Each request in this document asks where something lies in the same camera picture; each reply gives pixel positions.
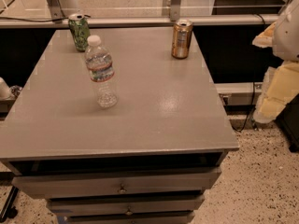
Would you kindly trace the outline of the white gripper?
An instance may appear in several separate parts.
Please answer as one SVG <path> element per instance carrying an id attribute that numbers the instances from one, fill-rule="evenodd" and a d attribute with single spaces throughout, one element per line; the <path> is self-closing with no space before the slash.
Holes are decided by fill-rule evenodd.
<path id="1" fill-rule="evenodd" d="M 268 123 L 299 94 L 299 0 L 292 0 L 277 22 L 256 35 L 252 44 L 272 47 L 274 55 L 284 60 L 278 68 L 269 67 L 265 72 L 262 93 L 253 113 L 256 122 Z"/>

